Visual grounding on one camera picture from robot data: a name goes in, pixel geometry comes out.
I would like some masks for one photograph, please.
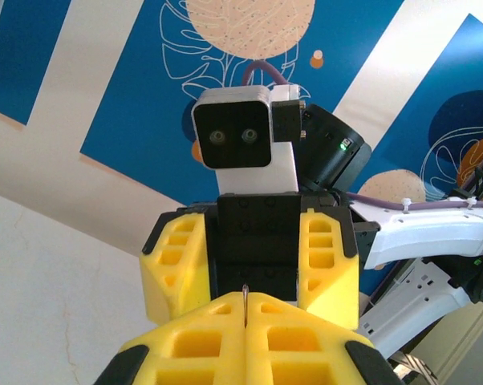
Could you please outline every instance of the purple cable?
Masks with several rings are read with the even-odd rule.
[[[354,194],[353,192],[347,192],[347,196],[354,201],[359,201],[366,205],[382,207],[383,209],[402,211],[404,210],[404,205],[401,203],[392,203],[388,201],[383,201],[377,198],[366,197],[364,195]],[[429,210],[429,209],[459,209],[468,207],[468,202],[466,201],[438,201],[438,202],[424,202],[424,203],[411,203],[409,205],[409,210]],[[483,201],[477,201],[473,207],[483,207]]]
[[[277,85],[288,84],[288,81],[284,76],[282,76],[281,72],[277,68],[275,68],[270,63],[266,62],[265,60],[254,60],[243,72],[243,78],[241,79],[241,85],[246,86],[249,84],[249,79],[254,70],[263,70],[264,72],[268,73],[272,77],[272,80],[275,81]]]

